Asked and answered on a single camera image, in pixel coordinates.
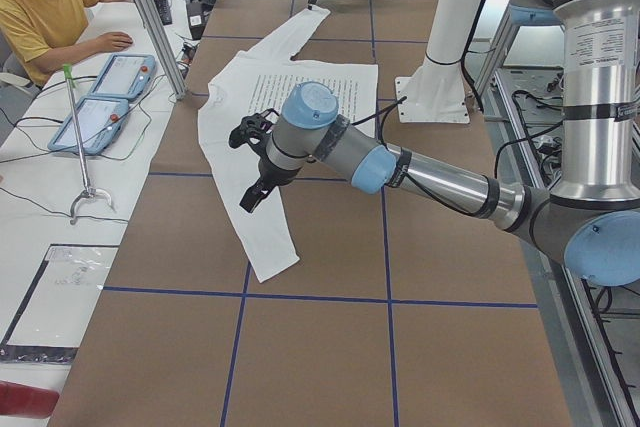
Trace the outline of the aluminium frame post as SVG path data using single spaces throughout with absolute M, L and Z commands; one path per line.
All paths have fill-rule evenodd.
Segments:
M 186 85 L 177 66 L 171 45 L 153 0 L 134 0 L 143 24 L 151 38 L 157 57 L 177 100 L 186 94 Z

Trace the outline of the person in yellow shirt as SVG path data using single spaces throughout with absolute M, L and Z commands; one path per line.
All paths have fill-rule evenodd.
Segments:
M 88 26 L 87 8 L 126 1 L 1 0 L 1 33 L 30 80 L 43 87 L 65 64 L 133 45 L 132 37 L 121 31 L 79 40 Z

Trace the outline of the white long-sleeve printed shirt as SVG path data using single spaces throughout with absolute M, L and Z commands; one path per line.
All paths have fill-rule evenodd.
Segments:
M 229 135 L 243 117 L 281 110 L 294 87 L 305 81 L 327 86 L 338 99 L 340 114 L 359 121 L 373 135 L 378 67 L 294 60 L 329 10 L 305 8 L 247 51 L 235 57 L 208 83 L 209 99 L 198 113 L 198 139 L 209 162 L 229 219 L 257 279 L 264 282 L 298 262 L 282 206 L 274 191 L 252 214 L 240 206 L 259 177 L 258 157 L 247 145 L 233 149 Z

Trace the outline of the blue teach pendant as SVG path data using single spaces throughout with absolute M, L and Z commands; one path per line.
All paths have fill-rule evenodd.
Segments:
M 95 79 L 89 94 L 104 98 L 138 98 L 156 72 L 153 55 L 113 53 Z
M 76 117 L 85 154 L 101 154 L 119 135 L 128 112 L 129 103 L 126 99 L 82 97 L 76 105 Z M 58 128 L 47 147 L 51 152 L 78 152 L 71 114 Z

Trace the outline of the black power adapter box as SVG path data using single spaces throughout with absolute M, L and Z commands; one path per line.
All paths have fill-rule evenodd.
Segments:
M 193 40 L 200 40 L 206 27 L 206 16 L 202 3 L 194 0 L 186 4 L 189 31 Z

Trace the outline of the black framed white board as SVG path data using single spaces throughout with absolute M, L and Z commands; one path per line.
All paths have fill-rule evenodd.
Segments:
M 71 364 L 117 251 L 116 245 L 50 245 L 1 337 L 1 361 Z

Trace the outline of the white central mounting column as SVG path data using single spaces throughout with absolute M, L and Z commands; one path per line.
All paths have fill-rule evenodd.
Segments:
M 462 63 L 483 0 L 438 0 L 422 65 L 397 91 L 402 123 L 470 122 Z

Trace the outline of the upper blue teach pendant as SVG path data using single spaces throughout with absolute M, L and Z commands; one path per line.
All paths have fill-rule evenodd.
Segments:
M 156 72 L 153 55 L 113 53 L 95 79 L 89 94 L 104 98 L 138 98 Z

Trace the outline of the red object at corner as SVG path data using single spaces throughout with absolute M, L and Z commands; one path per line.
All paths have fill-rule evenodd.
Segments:
M 53 413 L 59 397 L 55 390 L 2 381 L 1 415 L 45 419 Z

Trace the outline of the lower blue teach pendant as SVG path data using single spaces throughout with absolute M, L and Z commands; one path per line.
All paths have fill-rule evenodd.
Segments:
M 76 117 L 85 154 L 101 154 L 119 135 L 128 112 L 129 103 L 126 99 L 82 97 L 76 105 Z M 51 152 L 78 152 L 71 114 L 58 128 L 47 147 Z

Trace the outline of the metal reacher grabber tool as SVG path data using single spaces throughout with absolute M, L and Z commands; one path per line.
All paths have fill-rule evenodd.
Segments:
M 70 216 L 71 216 L 70 224 L 75 225 L 78 221 L 77 208 L 79 207 L 80 203 L 83 200 L 103 198 L 106 200 L 107 205 L 109 207 L 113 208 L 114 204 L 113 204 L 112 196 L 109 192 L 101 188 L 96 188 L 91 183 L 89 173 L 88 173 L 87 163 L 86 163 L 84 142 L 82 138 L 82 133 L 81 133 L 77 109 L 76 109 L 76 98 L 75 98 L 75 92 L 74 92 L 74 80 L 72 76 L 72 67 L 70 64 L 65 63 L 62 67 L 62 70 L 63 70 L 63 74 L 64 74 L 66 86 L 67 86 L 72 125 L 73 125 L 74 135 L 76 139 L 76 147 L 77 147 L 77 152 L 79 156 L 80 169 L 81 169 L 81 175 L 82 175 L 82 181 L 83 181 L 83 190 L 77 195 L 77 197 L 74 199 L 74 201 L 71 203 L 71 206 L 70 206 Z

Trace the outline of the black keyboard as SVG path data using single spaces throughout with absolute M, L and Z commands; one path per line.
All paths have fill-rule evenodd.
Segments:
M 161 23 L 164 26 L 171 25 L 173 23 L 173 19 L 169 0 L 153 0 L 153 2 Z

